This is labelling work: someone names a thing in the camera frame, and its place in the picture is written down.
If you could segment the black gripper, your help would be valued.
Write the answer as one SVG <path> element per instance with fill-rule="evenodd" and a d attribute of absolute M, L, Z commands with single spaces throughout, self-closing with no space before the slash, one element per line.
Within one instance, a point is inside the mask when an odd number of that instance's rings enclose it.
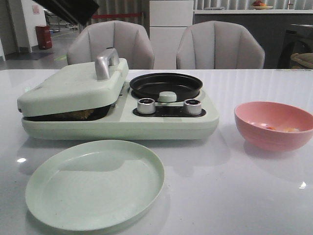
<path fill-rule="evenodd" d="M 34 0 L 43 8 L 71 24 L 85 25 L 99 5 L 94 0 Z"/>

